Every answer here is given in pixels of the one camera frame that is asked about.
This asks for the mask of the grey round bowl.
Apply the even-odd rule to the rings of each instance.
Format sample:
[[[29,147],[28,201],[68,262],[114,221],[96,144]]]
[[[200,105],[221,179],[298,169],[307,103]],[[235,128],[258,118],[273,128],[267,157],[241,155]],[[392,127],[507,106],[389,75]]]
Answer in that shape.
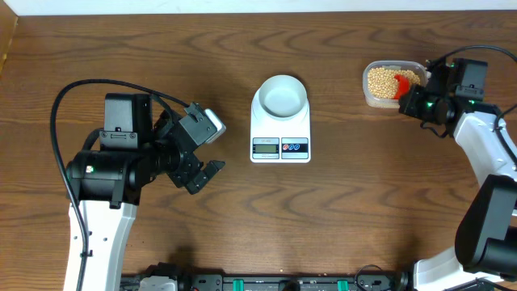
[[[292,118],[309,105],[305,86],[289,75],[267,79],[258,89],[258,103],[265,112],[276,118]]]

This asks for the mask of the white digital kitchen scale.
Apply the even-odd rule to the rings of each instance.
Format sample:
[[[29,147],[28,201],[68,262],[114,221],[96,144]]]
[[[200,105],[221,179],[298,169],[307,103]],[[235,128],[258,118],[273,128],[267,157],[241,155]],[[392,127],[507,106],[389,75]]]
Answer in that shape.
[[[250,160],[255,163],[307,163],[311,160],[310,106],[292,118],[276,118],[251,104]]]

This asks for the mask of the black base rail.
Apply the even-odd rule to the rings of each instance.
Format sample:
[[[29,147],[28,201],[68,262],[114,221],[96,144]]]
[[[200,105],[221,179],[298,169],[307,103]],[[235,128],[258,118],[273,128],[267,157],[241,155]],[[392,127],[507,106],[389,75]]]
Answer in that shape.
[[[362,267],[355,274],[227,274],[217,269],[181,268],[175,264],[151,265],[141,274],[125,275],[120,290],[178,291],[355,291],[409,290],[408,272]]]

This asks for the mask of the yellow soybeans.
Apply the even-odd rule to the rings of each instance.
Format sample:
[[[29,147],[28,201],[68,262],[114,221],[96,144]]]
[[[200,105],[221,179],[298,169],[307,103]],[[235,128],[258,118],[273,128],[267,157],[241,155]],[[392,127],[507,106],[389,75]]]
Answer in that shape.
[[[397,92],[397,81],[394,78],[396,74],[407,77],[411,86],[421,84],[419,76],[411,70],[391,70],[378,67],[368,71],[368,90],[379,99],[394,99]]]

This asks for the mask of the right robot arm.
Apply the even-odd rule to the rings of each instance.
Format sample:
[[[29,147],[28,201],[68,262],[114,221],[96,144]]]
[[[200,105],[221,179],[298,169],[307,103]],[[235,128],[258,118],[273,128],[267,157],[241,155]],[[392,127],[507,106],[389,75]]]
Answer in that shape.
[[[487,69],[484,61],[464,58],[429,61],[427,84],[399,99],[399,112],[423,129],[444,126],[441,136],[464,151],[479,184],[453,247],[414,265],[413,290],[486,288],[516,279],[516,146],[504,112],[483,100]]]

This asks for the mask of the red measuring scoop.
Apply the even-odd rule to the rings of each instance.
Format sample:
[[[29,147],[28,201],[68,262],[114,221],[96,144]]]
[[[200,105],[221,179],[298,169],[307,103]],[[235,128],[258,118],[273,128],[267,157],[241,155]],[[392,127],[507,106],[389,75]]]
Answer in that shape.
[[[400,74],[396,74],[394,78],[397,81],[397,92],[393,98],[400,99],[403,95],[409,92],[411,83],[407,77]]]

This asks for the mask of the clear plastic container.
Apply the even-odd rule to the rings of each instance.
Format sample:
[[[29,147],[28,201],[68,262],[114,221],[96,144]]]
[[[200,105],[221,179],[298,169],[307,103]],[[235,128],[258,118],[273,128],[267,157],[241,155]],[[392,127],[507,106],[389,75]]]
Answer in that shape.
[[[414,61],[374,61],[369,64],[363,72],[363,90],[365,95],[365,100],[367,104],[374,108],[385,108],[385,109],[398,109],[399,104],[397,99],[379,99],[372,95],[372,93],[368,90],[368,80],[367,74],[368,71],[373,68],[385,67],[391,70],[411,70],[415,72],[421,82],[421,86],[425,86],[427,84],[428,78],[431,76],[429,72],[426,71],[426,68]]]

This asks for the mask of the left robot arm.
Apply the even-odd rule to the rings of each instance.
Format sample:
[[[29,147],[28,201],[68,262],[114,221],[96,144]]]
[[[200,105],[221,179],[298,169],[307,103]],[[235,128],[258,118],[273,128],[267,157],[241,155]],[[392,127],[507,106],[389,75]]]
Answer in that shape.
[[[151,94],[109,93],[104,126],[94,130],[66,167],[82,222],[70,223],[66,290],[120,287],[124,251],[142,188],[168,175],[177,188],[199,192],[225,162],[202,163],[194,154],[225,125],[210,109],[191,103],[180,116],[165,107],[153,119]]]

